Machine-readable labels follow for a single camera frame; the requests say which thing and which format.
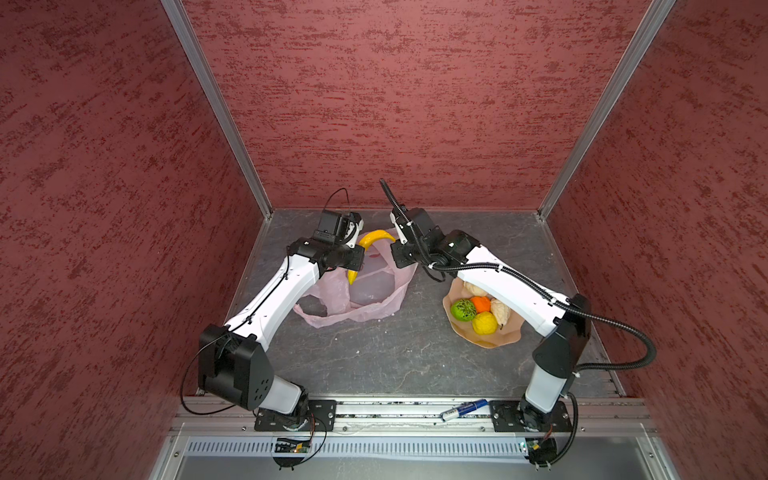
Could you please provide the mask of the fake yellow banana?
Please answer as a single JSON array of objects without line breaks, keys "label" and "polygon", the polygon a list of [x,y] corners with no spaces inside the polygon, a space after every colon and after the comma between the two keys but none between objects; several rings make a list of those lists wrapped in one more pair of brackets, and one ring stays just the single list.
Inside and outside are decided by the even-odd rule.
[{"label": "fake yellow banana", "polygon": [[[380,240],[387,240],[389,242],[395,242],[396,239],[385,230],[375,230],[365,234],[359,241],[358,245],[367,251],[374,243]],[[349,270],[347,272],[347,280],[349,285],[353,285],[358,277],[358,272]]]}]

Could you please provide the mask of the pink translucent plastic bag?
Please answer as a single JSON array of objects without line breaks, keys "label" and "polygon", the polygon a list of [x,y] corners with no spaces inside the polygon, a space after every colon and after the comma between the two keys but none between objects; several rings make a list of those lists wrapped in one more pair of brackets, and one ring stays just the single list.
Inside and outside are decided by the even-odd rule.
[{"label": "pink translucent plastic bag", "polygon": [[[393,228],[387,232],[397,239]],[[362,270],[353,285],[349,285],[345,269],[324,274],[300,298],[293,312],[315,328],[345,320],[381,320],[397,313],[415,275],[416,266],[413,264],[399,269],[392,257],[392,243],[380,240],[365,252]]]}]

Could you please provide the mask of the fake green fruit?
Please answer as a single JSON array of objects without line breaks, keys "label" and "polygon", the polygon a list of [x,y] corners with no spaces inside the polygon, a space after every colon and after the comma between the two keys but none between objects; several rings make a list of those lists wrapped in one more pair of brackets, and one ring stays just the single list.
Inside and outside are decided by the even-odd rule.
[{"label": "fake green fruit", "polygon": [[471,322],[477,309],[470,299],[459,299],[450,305],[450,314],[458,322]]}]

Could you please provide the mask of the fake orange fruit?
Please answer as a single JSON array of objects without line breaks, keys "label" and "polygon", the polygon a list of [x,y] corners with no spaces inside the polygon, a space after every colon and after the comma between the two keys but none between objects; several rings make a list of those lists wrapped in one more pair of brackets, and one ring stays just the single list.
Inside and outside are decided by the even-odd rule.
[{"label": "fake orange fruit", "polygon": [[492,303],[488,297],[473,296],[470,298],[470,301],[473,304],[477,314],[491,311]]}]

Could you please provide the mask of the fake yellow lemon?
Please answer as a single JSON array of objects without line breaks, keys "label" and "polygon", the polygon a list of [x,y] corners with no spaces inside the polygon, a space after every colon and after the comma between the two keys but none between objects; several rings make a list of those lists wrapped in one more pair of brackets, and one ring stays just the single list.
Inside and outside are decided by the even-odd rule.
[{"label": "fake yellow lemon", "polygon": [[474,333],[479,336],[494,334],[498,329],[496,319],[490,312],[477,314],[471,325]]}]

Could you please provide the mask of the pink faceted plastic bowl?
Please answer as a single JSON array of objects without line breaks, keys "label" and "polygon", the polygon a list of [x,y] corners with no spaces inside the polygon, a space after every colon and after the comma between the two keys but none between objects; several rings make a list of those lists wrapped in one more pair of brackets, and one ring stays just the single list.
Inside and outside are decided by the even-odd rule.
[{"label": "pink faceted plastic bowl", "polygon": [[513,344],[522,338],[524,319],[491,294],[454,279],[443,307],[453,331],[486,349]]}]

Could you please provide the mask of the fake beige peach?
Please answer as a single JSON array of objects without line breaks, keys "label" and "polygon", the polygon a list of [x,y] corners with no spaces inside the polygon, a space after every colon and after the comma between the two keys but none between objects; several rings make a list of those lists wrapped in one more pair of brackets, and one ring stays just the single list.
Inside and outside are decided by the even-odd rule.
[{"label": "fake beige peach", "polygon": [[490,302],[490,313],[496,319],[499,329],[503,329],[512,316],[512,310],[498,299],[492,299]]}]

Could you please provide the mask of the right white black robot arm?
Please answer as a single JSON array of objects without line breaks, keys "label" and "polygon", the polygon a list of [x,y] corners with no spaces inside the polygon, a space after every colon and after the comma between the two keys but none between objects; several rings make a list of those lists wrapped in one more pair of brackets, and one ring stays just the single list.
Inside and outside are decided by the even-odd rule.
[{"label": "right white black robot arm", "polygon": [[393,206],[399,240],[396,260],[417,263],[441,276],[451,275],[486,291],[518,314],[543,337],[533,352],[535,368],[521,401],[528,414],[550,414],[567,393],[571,377],[591,336],[591,323],[578,315],[570,299],[505,264],[473,236],[444,234],[421,209],[400,204],[385,180],[380,185]]}]

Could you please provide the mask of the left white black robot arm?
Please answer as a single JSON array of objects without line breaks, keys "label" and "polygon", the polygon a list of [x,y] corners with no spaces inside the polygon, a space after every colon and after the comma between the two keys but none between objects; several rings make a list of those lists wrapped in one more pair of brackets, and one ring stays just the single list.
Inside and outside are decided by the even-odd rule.
[{"label": "left white black robot arm", "polygon": [[260,293],[224,325],[201,333],[198,388],[245,410],[300,416],[305,390],[275,374],[267,351],[288,313],[324,274],[358,271],[364,256],[365,249],[355,243],[301,238],[289,245]]}]

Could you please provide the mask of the blue white marker pen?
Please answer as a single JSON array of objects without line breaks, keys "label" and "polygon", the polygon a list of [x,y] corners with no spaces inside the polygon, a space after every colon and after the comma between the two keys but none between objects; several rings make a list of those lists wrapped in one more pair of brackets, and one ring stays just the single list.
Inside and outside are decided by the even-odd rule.
[{"label": "blue white marker pen", "polygon": [[455,406],[449,410],[446,410],[440,414],[440,419],[443,422],[452,421],[454,419],[465,417],[466,415],[475,412],[488,405],[486,399],[478,399],[474,401],[464,402],[458,406]]}]

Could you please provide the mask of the left small circuit board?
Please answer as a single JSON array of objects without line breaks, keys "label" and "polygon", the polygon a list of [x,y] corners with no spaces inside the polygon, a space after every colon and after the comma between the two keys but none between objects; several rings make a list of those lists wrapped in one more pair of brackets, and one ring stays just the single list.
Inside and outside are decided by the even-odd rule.
[{"label": "left small circuit board", "polygon": [[277,438],[273,453],[276,455],[306,456],[312,452],[313,442],[310,439]]}]

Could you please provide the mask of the small circuit board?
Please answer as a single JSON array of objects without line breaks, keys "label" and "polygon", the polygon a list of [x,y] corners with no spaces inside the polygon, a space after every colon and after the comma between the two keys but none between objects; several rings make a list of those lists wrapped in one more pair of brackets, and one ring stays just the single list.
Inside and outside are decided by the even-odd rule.
[{"label": "small circuit board", "polygon": [[526,458],[537,468],[549,467],[558,456],[557,442],[554,438],[529,439],[526,441]]},{"label": "small circuit board", "polygon": [[277,438],[273,453],[276,455],[306,456],[312,452],[313,442],[310,439]]}]

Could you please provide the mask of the right small circuit board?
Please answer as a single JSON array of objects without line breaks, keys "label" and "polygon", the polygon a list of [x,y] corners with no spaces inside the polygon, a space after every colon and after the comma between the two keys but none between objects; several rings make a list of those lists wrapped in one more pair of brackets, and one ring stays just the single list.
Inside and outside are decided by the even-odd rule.
[{"label": "right small circuit board", "polygon": [[537,468],[549,467],[558,456],[557,442],[554,438],[529,439],[526,441],[526,458]]}]

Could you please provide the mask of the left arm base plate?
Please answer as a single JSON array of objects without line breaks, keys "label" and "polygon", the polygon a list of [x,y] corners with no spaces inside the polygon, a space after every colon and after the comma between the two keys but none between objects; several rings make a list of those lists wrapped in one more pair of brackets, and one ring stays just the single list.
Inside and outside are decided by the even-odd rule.
[{"label": "left arm base plate", "polygon": [[259,409],[255,413],[253,429],[256,432],[310,432],[312,428],[321,433],[334,429],[336,400],[309,399],[301,400],[293,412],[279,413],[268,409]]}]

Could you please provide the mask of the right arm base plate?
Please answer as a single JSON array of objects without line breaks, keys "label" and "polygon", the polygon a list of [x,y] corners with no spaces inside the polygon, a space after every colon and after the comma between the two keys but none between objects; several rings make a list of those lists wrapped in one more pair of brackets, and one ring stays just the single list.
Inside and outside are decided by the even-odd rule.
[{"label": "right arm base plate", "polygon": [[549,413],[542,413],[519,400],[491,400],[490,418],[497,433],[570,433],[570,414],[563,401],[557,401]]}]

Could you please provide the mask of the aluminium front rail frame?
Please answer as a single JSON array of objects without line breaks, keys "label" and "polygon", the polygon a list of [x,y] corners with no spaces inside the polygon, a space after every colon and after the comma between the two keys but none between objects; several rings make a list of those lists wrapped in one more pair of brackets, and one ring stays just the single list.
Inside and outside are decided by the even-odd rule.
[{"label": "aluminium front rail frame", "polygon": [[[626,441],[630,460],[638,461],[652,479],[675,479],[678,474],[644,400],[628,397],[587,398],[573,407],[570,433],[497,433],[487,405],[465,417],[443,422],[440,414],[466,402],[464,397],[320,396],[336,400],[334,429],[321,433],[256,432],[255,413],[234,409],[212,416],[180,411],[153,467],[153,479],[178,479],[182,464],[193,456],[312,459],[456,460],[526,465],[526,441],[568,438]],[[277,438],[310,439],[309,455],[276,455]]]}]

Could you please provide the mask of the left aluminium corner post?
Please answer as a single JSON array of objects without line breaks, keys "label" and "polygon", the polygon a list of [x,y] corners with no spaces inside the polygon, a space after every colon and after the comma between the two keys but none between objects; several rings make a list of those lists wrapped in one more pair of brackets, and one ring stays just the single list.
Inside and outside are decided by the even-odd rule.
[{"label": "left aluminium corner post", "polygon": [[245,142],[236,126],[198,37],[194,32],[183,2],[179,0],[162,0],[161,4],[263,218],[266,221],[270,221],[273,217],[274,208],[259,178],[252,158],[247,151]]}]

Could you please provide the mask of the aluminium corner post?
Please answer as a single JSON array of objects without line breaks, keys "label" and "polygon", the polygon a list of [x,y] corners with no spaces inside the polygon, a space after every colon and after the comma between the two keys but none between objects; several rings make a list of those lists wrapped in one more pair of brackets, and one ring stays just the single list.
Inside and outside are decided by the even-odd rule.
[{"label": "aluminium corner post", "polygon": [[263,218],[266,221],[270,221],[273,217],[274,208],[259,178],[252,158],[247,151],[245,142],[236,126],[198,37],[194,32],[183,2],[179,0],[162,0],[161,4]]},{"label": "aluminium corner post", "polygon": [[675,0],[650,2],[560,173],[538,209],[537,215],[541,222],[548,220],[675,4]]}]

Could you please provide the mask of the right aluminium corner post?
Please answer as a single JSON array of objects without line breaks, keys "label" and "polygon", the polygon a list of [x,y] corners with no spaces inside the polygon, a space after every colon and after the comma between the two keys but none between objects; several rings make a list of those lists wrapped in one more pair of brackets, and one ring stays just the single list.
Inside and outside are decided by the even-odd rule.
[{"label": "right aluminium corner post", "polygon": [[537,215],[541,222],[548,220],[675,4],[675,0],[650,2],[560,173],[538,209]]}]

